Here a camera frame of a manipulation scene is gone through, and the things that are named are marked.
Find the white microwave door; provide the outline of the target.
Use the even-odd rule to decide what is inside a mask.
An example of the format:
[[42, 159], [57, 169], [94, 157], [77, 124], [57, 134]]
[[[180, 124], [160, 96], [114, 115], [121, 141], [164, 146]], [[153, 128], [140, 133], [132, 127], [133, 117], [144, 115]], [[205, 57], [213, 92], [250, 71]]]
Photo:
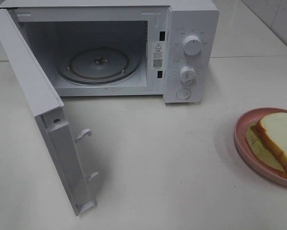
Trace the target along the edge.
[[85, 175], [76, 144], [90, 129], [74, 136], [64, 114], [64, 103], [22, 36], [17, 21], [0, 9], [0, 41], [56, 167], [76, 216], [96, 206], [89, 184], [99, 174]]

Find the glass microwave turntable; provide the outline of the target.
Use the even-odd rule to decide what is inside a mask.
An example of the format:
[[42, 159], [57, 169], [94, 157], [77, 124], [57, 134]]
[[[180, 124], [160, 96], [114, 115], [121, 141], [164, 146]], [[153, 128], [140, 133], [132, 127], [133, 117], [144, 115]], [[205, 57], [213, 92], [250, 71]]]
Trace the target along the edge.
[[141, 62], [141, 55], [101, 46], [60, 54], [56, 68], [62, 77], [73, 83], [101, 85], [129, 77], [138, 70]]

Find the pink plate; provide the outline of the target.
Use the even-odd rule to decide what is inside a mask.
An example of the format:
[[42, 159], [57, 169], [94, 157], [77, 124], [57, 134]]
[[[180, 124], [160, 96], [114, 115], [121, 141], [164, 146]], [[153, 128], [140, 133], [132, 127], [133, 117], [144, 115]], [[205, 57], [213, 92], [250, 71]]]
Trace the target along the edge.
[[287, 179], [281, 177], [275, 169], [260, 162], [254, 156], [246, 141], [247, 128], [251, 123], [258, 122], [262, 117], [268, 114], [279, 112], [287, 113], [287, 109], [262, 107], [249, 110], [242, 114], [235, 123], [234, 144], [240, 157], [252, 170], [273, 183], [287, 187]]

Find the round door release button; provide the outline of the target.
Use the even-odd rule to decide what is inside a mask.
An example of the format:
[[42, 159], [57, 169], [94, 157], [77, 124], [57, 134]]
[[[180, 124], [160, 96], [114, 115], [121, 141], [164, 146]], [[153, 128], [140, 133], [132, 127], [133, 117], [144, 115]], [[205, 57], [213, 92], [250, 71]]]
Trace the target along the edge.
[[187, 100], [191, 96], [191, 91], [190, 89], [182, 88], [177, 91], [176, 96], [180, 100]]

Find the toast sandwich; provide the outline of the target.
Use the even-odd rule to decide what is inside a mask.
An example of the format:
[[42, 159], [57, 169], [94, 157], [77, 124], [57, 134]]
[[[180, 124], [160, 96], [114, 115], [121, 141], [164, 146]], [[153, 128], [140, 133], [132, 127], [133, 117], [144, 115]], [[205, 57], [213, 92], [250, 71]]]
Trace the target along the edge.
[[260, 163], [287, 179], [287, 113], [272, 113], [252, 123], [245, 139]]

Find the white microwave oven body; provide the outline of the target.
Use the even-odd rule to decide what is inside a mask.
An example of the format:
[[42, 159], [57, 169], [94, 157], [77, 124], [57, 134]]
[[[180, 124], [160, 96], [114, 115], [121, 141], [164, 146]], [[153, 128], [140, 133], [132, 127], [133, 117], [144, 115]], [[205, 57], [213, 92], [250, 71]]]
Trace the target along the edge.
[[[162, 95], [166, 103], [197, 103], [215, 37], [219, 11], [210, 0], [6, 0], [6, 9], [59, 97]], [[199, 54], [184, 53], [182, 42], [198, 35]], [[56, 65], [60, 54], [108, 46], [141, 55], [129, 77], [101, 85], [73, 83]], [[182, 83], [180, 69], [193, 67], [196, 81]], [[191, 96], [176, 93], [187, 88]]]

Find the white microwave knob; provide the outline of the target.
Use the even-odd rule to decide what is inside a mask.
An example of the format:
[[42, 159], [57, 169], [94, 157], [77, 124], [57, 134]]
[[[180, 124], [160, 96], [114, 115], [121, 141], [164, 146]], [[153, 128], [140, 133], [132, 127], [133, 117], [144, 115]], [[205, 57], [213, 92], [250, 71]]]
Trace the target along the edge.
[[179, 78], [180, 81], [184, 84], [192, 83], [196, 81], [197, 72], [193, 67], [184, 66], [180, 69]]
[[196, 34], [185, 37], [182, 45], [184, 53], [189, 56], [195, 56], [199, 54], [203, 47], [202, 39]]

